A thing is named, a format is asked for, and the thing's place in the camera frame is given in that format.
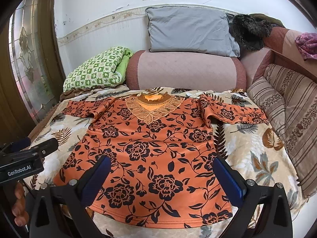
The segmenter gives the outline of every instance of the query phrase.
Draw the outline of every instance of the leaf-patterned blanket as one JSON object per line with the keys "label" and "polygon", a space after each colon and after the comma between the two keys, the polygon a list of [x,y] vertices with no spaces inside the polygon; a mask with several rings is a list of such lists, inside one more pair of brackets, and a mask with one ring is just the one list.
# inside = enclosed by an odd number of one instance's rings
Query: leaf-patterned blanket
{"label": "leaf-patterned blanket", "polygon": [[[177,94],[177,96],[199,98],[203,93],[209,94],[216,100],[246,107],[257,106],[248,98],[246,93],[215,93],[213,91],[189,91],[173,88],[156,88],[146,91],[129,91],[125,86],[114,89],[99,91],[95,94],[85,94],[71,100],[95,101],[106,97],[125,97],[131,94],[156,94],[157,92]],[[47,156],[44,161],[44,171],[39,175],[27,178],[27,183],[32,188],[39,188],[40,184],[47,182],[54,185],[52,178],[58,173],[71,151],[83,138],[87,131],[91,118],[79,118],[61,114],[67,106],[68,100],[61,103],[48,125],[44,128],[32,146],[55,137],[59,142],[57,152]],[[298,182],[295,169],[286,154],[283,142],[272,130],[271,125],[262,124],[236,124],[230,125],[215,121],[213,127],[214,144],[218,154],[226,158],[233,169],[238,170],[245,179],[254,179],[260,185],[272,186],[276,182],[282,182],[292,215],[296,215],[305,200],[302,198],[301,188]],[[197,236],[197,237],[218,237],[225,229],[230,219],[213,225],[206,225],[188,229],[152,229],[138,226],[130,226],[105,217],[102,214],[88,209],[93,221],[104,233],[113,237],[154,236],[154,237],[176,237]],[[260,214],[260,207],[255,212],[251,225],[254,225]]]}

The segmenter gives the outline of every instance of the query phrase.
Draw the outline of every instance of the decorative glass pattern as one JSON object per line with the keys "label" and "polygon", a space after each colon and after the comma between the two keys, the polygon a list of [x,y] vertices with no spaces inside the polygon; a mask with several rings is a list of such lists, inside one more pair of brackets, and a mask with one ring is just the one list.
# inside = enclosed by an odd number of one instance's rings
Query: decorative glass pattern
{"label": "decorative glass pattern", "polygon": [[43,67],[37,33],[38,0],[23,0],[9,23],[9,53],[16,85],[35,123],[58,99],[53,96]]}

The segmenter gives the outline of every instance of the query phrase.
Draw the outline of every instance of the shirt sleeve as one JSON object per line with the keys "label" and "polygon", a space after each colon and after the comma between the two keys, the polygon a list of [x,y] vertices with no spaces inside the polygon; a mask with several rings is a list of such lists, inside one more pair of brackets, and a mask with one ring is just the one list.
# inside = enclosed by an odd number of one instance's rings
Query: shirt sleeve
{"label": "shirt sleeve", "polygon": [[202,94],[199,98],[202,118],[207,127],[210,127],[211,118],[230,124],[236,123],[265,123],[269,124],[264,111],[260,108],[241,107],[221,103],[211,96]]}
{"label": "shirt sleeve", "polygon": [[81,118],[93,116],[92,122],[95,122],[108,110],[114,100],[114,97],[109,97],[97,101],[69,101],[61,113]]}

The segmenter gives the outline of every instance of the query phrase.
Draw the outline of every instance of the finger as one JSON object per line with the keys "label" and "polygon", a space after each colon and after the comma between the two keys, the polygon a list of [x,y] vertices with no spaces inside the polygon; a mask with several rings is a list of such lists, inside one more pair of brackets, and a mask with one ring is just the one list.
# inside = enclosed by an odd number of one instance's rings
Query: finger
{"label": "finger", "polygon": [[24,196],[23,186],[19,182],[15,186],[14,194],[17,197],[17,199],[20,199]]}
{"label": "finger", "polygon": [[23,213],[23,215],[16,217],[16,218],[14,219],[14,221],[15,221],[15,223],[16,223],[17,226],[25,226],[25,225],[28,223],[28,221],[29,221],[29,215],[28,215],[28,213],[25,211],[25,212]]}
{"label": "finger", "polygon": [[14,203],[13,207],[12,207],[12,213],[15,216],[20,216],[24,213],[25,211],[25,198],[22,197],[19,200],[16,200],[16,203]]}

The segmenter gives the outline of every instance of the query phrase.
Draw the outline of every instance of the silver bolt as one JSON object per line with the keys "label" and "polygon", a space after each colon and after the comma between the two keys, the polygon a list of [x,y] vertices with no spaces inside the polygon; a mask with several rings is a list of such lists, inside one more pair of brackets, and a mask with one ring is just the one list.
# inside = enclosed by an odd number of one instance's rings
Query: silver bolt
{"label": "silver bolt", "polygon": [[40,188],[42,189],[42,190],[45,190],[46,188],[47,188],[47,183],[42,183],[41,184],[41,186],[40,186]]}
{"label": "silver bolt", "polygon": [[282,189],[282,188],[284,187],[281,182],[278,182],[278,183],[276,184],[276,186],[277,186],[278,188],[280,188],[280,189]]}
{"label": "silver bolt", "polygon": [[250,186],[253,186],[255,185],[255,181],[253,181],[252,179],[247,179],[247,184],[250,185]]}
{"label": "silver bolt", "polygon": [[71,179],[68,183],[70,186],[74,186],[77,184],[77,180],[76,179]]}

